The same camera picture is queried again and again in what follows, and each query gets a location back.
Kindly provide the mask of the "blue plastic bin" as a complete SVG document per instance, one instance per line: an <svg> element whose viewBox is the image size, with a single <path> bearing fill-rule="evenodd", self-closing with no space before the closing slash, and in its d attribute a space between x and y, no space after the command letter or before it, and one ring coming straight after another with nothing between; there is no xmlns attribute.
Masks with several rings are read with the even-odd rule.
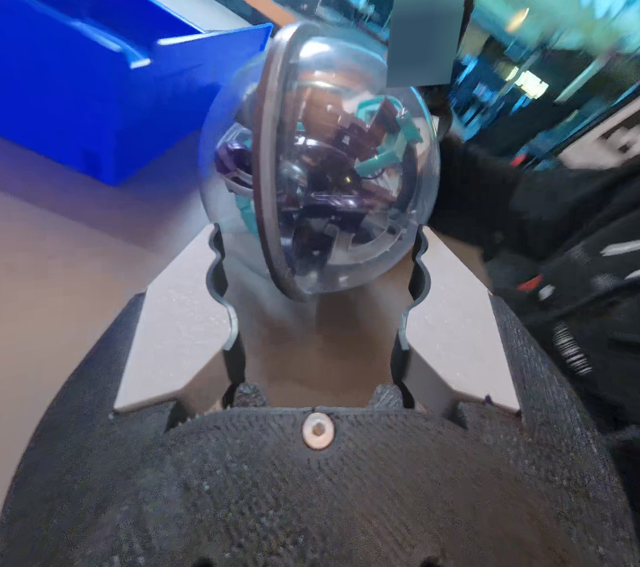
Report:
<svg viewBox="0 0 640 567"><path fill-rule="evenodd" d="M118 185L202 127L271 31L155 0L1 0L1 137Z"/></svg>

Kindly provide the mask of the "clear maze ball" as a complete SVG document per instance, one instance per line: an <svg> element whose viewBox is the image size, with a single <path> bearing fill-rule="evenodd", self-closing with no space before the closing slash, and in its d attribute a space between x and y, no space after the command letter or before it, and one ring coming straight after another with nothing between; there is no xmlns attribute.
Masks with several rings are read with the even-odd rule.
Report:
<svg viewBox="0 0 640 567"><path fill-rule="evenodd" d="M228 253L310 301L370 283L412 250L440 156L424 100L387 87L373 41L298 21L215 97L198 171Z"/></svg>

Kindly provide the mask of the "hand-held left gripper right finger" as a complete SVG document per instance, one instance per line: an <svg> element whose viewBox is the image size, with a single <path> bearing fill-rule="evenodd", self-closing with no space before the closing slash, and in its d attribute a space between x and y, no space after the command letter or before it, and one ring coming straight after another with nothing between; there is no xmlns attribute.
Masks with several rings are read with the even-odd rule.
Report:
<svg viewBox="0 0 640 567"><path fill-rule="evenodd" d="M406 401L432 412L488 400L520 403L486 284L429 227L412 251L412 303L401 315L390 371Z"/></svg>

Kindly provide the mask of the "printed marker tag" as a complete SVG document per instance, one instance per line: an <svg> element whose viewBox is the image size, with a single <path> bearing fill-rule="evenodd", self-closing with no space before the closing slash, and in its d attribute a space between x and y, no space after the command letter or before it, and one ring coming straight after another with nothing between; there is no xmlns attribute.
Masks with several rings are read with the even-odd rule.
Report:
<svg viewBox="0 0 640 567"><path fill-rule="evenodd" d="M620 107L561 151L569 169L614 169L639 158L639 98Z"/></svg>

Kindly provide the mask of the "black printed jacket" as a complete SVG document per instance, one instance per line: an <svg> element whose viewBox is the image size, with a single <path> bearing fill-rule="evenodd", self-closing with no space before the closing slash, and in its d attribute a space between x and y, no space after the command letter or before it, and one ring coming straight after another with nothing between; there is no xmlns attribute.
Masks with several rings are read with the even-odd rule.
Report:
<svg viewBox="0 0 640 567"><path fill-rule="evenodd" d="M639 426L639 208L547 260L502 252L486 270L593 418Z"/></svg>

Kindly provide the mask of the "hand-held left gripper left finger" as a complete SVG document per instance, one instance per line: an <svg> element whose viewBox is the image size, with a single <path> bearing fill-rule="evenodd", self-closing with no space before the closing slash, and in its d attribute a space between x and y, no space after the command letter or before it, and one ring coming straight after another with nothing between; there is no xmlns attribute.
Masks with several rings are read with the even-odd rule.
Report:
<svg viewBox="0 0 640 567"><path fill-rule="evenodd" d="M205 227L148 285L113 408L176 401L208 412L246 379L236 310L225 299L225 249Z"/></svg>

